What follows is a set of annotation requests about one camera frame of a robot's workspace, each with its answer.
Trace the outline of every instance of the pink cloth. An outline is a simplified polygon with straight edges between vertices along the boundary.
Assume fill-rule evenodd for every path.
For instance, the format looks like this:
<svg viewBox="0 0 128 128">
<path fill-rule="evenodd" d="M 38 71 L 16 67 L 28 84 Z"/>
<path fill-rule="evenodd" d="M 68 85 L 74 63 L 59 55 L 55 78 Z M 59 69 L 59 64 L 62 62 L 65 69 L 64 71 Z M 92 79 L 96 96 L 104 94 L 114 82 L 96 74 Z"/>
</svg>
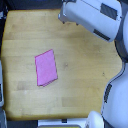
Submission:
<svg viewBox="0 0 128 128">
<path fill-rule="evenodd" d="M 35 57 L 37 85 L 46 86 L 58 79 L 53 50 Z"/>
</svg>

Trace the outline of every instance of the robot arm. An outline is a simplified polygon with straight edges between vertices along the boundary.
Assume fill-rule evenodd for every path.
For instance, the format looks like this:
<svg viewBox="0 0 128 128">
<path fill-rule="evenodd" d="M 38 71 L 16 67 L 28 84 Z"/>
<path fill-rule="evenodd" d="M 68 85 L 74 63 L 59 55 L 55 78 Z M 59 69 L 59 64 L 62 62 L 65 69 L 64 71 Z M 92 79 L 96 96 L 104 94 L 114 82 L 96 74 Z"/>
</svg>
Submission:
<svg viewBox="0 0 128 128">
<path fill-rule="evenodd" d="M 123 62 L 106 86 L 101 114 L 90 112 L 86 128 L 128 127 L 128 5 L 119 1 L 64 0 L 58 15 L 63 23 L 76 22 L 107 42 L 114 40 Z"/>
<path fill-rule="evenodd" d="M 0 60 L 0 128 L 7 128 L 6 114 L 2 109 L 4 105 L 2 64 Z"/>
<path fill-rule="evenodd" d="M 118 33 L 122 16 L 116 0 L 65 0 L 58 18 L 81 24 L 94 35 L 112 42 Z"/>
</svg>

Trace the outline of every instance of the wooden table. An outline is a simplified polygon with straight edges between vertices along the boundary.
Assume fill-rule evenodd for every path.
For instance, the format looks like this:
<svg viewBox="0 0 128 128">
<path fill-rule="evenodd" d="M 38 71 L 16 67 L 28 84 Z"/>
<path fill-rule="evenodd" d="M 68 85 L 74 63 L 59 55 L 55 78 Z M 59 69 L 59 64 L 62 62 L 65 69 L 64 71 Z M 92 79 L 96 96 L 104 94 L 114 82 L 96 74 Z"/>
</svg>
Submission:
<svg viewBox="0 0 128 128">
<path fill-rule="evenodd" d="M 104 88 L 121 69 L 114 43 L 75 23 L 63 25 L 59 10 L 10 11 L 2 65 L 7 119 L 87 117 L 100 112 Z M 58 80 L 37 87 L 35 56 L 54 50 Z"/>
</svg>

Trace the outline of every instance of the white plastic casing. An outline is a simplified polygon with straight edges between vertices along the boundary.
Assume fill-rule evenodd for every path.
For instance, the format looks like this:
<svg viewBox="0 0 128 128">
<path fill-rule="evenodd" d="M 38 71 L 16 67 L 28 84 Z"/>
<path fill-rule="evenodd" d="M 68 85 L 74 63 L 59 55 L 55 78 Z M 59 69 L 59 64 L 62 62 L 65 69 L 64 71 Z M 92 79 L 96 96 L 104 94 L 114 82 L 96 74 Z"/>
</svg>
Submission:
<svg viewBox="0 0 128 128">
<path fill-rule="evenodd" d="M 102 4 L 117 11 L 116 20 L 101 13 Z M 94 33 L 96 29 L 110 38 L 109 40 L 102 38 L 103 40 L 112 42 L 118 33 L 121 16 L 122 9 L 117 0 L 76 0 L 75 3 L 64 2 L 58 18 L 62 22 L 70 21 L 81 24 L 94 35 L 96 35 Z"/>
<path fill-rule="evenodd" d="M 125 45 L 126 51 L 128 53 L 128 12 L 127 12 L 125 20 L 124 20 L 123 38 L 124 38 L 124 45 Z"/>
<path fill-rule="evenodd" d="M 102 116 L 114 128 L 128 128 L 128 63 L 123 63 L 121 72 L 109 83 L 112 87 L 107 103 L 103 100 Z"/>
<path fill-rule="evenodd" d="M 91 111 L 87 118 L 85 128 L 104 128 L 104 122 L 101 114 Z"/>
<path fill-rule="evenodd" d="M 4 97 L 3 97 L 3 76 L 2 76 L 2 65 L 0 61 L 0 84 L 1 84 L 1 94 L 2 95 L 2 101 L 0 102 L 0 107 L 4 105 Z"/>
</svg>

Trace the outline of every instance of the wooden surface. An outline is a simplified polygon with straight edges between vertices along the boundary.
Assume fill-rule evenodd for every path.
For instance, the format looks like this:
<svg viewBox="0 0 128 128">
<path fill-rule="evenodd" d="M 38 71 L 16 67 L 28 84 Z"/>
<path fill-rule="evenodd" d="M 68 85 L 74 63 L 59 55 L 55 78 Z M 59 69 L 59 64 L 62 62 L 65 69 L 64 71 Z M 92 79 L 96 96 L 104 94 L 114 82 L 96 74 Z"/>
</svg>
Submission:
<svg viewBox="0 0 128 128">
<path fill-rule="evenodd" d="M 104 88 L 121 69 L 114 43 L 75 23 L 63 25 L 59 10 L 11 11 L 2 44 L 7 119 L 87 117 L 100 112 Z M 37 87 L 35 56 L 54 50 L 58 80 Z"/>
<path fill-rule="evenodd" d="M 81 128 L 79 125 L 73 126 L 64 126 L 64 125 L 58 125 L 58 126 L 39 126 L 38 128 Z"/>
</svg>

